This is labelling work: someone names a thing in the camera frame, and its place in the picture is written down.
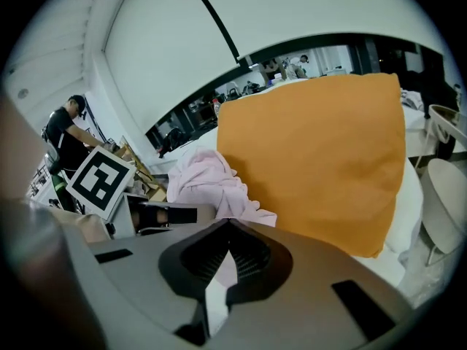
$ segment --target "man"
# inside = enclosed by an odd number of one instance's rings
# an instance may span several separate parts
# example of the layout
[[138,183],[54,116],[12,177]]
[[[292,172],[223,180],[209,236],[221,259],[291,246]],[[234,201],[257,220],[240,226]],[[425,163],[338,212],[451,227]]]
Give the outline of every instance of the man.
[[64,106],[50,115],[46,127],[48,139],[57,149],[61,167],[69,178],[74,175],[89,154],[84,144],[92,148],[103,145],[90,133],[73,123],[73,119],[78,115],[81,116],[85,107],[86,102],[82,96],[70,97]]
[[301,70],[303,71],[305,77],[308,77],[308,75],[306,75],[306,68],[309,65],[308,56],[307,55],[301,55],[300,56],[300,63],[298,63],[297,65],[299,65],[301,67]]
[[285,71],[289,79],[308,79],[305,75],[305,70],[301,68],[301,62],[298,57],[294,57],[290,60]]
[[267,87],[269,83],[276,78],[276,74],[280,73],[283,80],[287,79],[284,66],[279,57],[269,61],[264,61],[258,64],[261,75],[263,75],[264,85]]

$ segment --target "pink cloth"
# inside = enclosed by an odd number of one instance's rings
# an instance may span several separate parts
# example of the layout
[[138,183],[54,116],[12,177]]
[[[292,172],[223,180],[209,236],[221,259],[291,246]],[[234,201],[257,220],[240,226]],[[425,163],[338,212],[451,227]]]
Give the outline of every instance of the pink cloth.
[[247,185],[215,150],[196,147],[186,152],[169,171],[167,201],[210,204],[216,218],[237,218],[274,227],[277,215],[260,210],[260,203],[248,199]]

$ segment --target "orange pillow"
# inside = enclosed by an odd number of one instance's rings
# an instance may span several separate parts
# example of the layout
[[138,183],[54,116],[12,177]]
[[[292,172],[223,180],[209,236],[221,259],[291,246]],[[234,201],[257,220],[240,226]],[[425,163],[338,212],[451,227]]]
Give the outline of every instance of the orange pillow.
[[396,75],[321,77],[228,102],[217,149],[276,227],[376,257],[404,173]]

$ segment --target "gray surface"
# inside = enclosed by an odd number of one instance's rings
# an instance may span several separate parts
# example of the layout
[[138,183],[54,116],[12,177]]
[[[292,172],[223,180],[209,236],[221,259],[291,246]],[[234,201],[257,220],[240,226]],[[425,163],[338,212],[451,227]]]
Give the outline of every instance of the gray surface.
[[289,279],[268,300],[237,305],[207,349],[354,349],[367,341],[331,285],[355,281],[395,322],[408,303],[390,285],[331,245],[252,225],[293,256]]
[[[74,271],[84,295],[101,324],[108,349],[197,349],[196,346],[167,333],[159,323],[139,310],[129,297],[107,278],[101,268],[102,265],[97,263],[80,230],[76,227],[63,227],[63,229]],[[127,240],[144,240],[144,238]],[[107,241],[104,244],[118,242]]]
[[122,238],[90,245],[94,254],[128,249],[133,255],[104,263],[101,269],[110,281],[147,318],[169,332],[188,324],[193,318],[196,301],[179,297],[160,275],[158,261],[170,245],[204,229],[204,225],[185,225],[155,235]]
[[[290,250],[294,260],[292,273],[269,299],[234,306],[224,326],[204,348],[362,346],[366,343],[363,333],[331,289],[333,283],[348,279],[357,282],[394,321],[409,314],[409,305],[392,287],[338,249],[272,227],[250,225]],[[186,225],[167,233],[94,244],[91,249],[95,254],[121,248],[134,253],[101,268],[138,311],[172,332],[190,322],[196,302],[171,291],[158,272],[158,258],[167,246],[203,228]]]

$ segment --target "person's arm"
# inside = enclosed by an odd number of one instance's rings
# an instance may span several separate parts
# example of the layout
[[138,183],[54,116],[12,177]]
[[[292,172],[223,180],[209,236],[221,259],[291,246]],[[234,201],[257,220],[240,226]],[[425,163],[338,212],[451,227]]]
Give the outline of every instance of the person's arm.
[[308,77],[305,75],[304,70],[300,66],[296,67],[295,73],[297,74],[297,77],[301,79],[308,79]]
[[82,130],[75,124],[70,125],[66,129],[66,132],[72,135],[76,140],[80,140],[82,143],[87,144],[90,147],[98,147],[104,144],[102,141],[99,141],[94,136],[92,136],[90,133]]
[[286,80],[287,79],[287,74],[285,73],[284,65],[282,65],[281,59],[279,57],[276,57],[275,60],[276,60],[276,63],[278,65],[278,67],[279,67],[280,74],[282,75],[283,80]]

